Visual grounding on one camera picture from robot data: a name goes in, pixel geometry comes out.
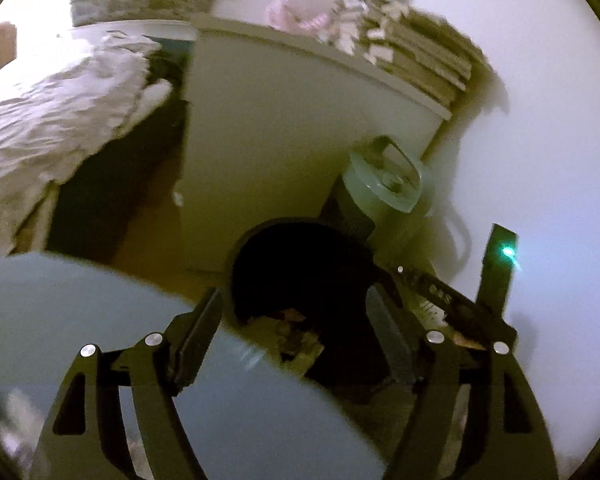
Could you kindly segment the black round trash bin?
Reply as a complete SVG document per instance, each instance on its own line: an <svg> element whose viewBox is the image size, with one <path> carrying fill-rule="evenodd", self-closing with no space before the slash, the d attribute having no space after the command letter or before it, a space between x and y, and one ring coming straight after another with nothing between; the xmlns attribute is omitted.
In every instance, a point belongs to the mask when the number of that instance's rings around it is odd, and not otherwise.
<svg viewBox="0 0 600 480"><path fill-rule="evenodd" d="M368 245L331 224L280 218L245 232L227 263L232 320L275 323L274 354L338 398L364 404L389 377L366 311L380 286L400 306L390 273Z"/></svg>

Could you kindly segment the white power strip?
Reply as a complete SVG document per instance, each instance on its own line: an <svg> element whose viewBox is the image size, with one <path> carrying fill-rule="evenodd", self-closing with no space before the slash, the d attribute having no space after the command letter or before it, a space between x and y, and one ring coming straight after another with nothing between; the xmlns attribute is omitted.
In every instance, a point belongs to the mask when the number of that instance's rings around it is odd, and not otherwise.
<svg viewBox="0 0 600 480"><path fill-rule="evenodd" d="M445 321L445 312L424 296L415 295L414 313L425 330L445 330L448 323Z"/></svg>

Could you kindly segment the stack of books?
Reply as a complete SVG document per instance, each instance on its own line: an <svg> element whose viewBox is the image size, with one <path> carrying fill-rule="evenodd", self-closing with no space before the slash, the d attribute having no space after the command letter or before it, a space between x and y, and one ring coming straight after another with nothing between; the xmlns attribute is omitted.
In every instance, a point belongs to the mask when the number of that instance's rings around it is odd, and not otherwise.
<svg viewBox="0 0 600 480"><path fill-rule="evenodd" d="M329 43L411 84L448 110L478 70L481 49L445 18L410 0L336 0Z"/></svg>

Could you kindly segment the white cabinet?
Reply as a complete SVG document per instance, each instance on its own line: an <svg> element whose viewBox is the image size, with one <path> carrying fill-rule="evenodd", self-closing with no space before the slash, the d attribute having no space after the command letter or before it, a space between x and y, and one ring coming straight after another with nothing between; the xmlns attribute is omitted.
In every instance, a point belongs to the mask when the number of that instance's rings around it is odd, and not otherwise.
<svg viewBox="0 0 600 480"><path fill-rule="evenodd" d="M220 272L242 234L314 217L355 145L393 136L421 155L450 111L362 58L265 26L193 17L183 84L184 261Z"/></svg>

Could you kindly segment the bed with crumpled blanket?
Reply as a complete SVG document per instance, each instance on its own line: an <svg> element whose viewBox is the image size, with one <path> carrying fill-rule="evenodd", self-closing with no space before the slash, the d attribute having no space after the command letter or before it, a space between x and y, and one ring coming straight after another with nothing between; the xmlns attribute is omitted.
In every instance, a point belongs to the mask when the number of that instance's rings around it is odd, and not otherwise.
<svg viewBox="0 0 600 480"><path fill-rule="evenodd" d="M0 71L0 258L52 185L131 132L125 124L150 84L160 44L110 32L96 44L76 40L70 55L49 62L39 81Z"/></svg>

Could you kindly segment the white pillow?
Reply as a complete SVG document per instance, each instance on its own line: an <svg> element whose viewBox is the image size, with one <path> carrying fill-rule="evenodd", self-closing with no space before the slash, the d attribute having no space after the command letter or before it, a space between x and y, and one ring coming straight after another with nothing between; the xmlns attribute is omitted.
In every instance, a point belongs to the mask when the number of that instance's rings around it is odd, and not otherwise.
<svg viewBox="0 0 600 480"><path fill-rule="evenodd" d="M151 115L158 107L163 106L172 94L173 84L166 79L159 79L147 86L138 98L126 126L134 128L137 124Z"/></svg>

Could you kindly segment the pink plush toy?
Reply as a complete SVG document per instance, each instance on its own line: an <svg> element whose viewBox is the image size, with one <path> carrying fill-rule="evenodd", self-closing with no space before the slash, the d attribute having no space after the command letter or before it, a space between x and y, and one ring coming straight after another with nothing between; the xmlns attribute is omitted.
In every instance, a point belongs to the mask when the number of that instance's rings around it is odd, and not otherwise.
<svg viewBox="0 0 600 480"><path fill-rule="evenodd" d="M294 0L272 0L265 8L266 24L272 29L298 36L317 36L332 20L326 13L304 18Z"/></svg>

